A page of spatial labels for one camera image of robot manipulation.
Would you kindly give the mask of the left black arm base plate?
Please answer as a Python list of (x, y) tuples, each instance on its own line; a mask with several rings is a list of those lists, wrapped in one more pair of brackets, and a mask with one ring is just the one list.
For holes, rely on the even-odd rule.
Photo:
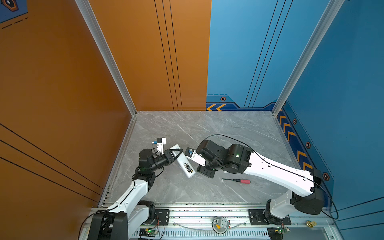
[(150, 211), (149, 215), (150, 225), (160, 224), (161, 226), (167, 226), (170, 220), (169, 209), (154, 209)]

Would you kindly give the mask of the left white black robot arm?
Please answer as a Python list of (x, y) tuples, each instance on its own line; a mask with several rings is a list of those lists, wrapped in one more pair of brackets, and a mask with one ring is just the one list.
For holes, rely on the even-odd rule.
[(161, 154), (144, 149), (139, 153), (139, 166), (132, 183), (121, 197), (104, 211), (91, 214), (89, 240), (128, 240), (143, 223), (155, 220), (155, 206), (142, 198), (150, 191), (157, 178), (156, 171), (171, 165), (183, 149), (169, 149)]

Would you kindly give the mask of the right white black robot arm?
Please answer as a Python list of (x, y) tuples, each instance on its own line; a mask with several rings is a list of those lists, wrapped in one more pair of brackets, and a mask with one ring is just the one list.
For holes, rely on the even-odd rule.
[(208, 178), (222, 170), (260, 177), (287, 188), (282, 196), (267, 201), (262, 214), (267, 224), (286, 224), (289, 214), (294, 212), (318, 215), (325, 205), (321, 172), (317, 169), (295, 169), (270, 160), (248, 146), (232, 144), (224, 148), (211, 140), (203, 140), (197, 149), (187, 149), (186, 154), (199, 164), (197, 171)]

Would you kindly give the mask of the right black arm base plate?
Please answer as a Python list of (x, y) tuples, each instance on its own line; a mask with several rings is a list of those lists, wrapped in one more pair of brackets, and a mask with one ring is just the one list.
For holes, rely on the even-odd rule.
[(276, 226), (289, 226), (292, 224), (289, 216), (283, 219), (272, 216), (267, 210), (250, 209), (248, 210), (249, 219), (252, 226), (256, 225), (276, 225)]

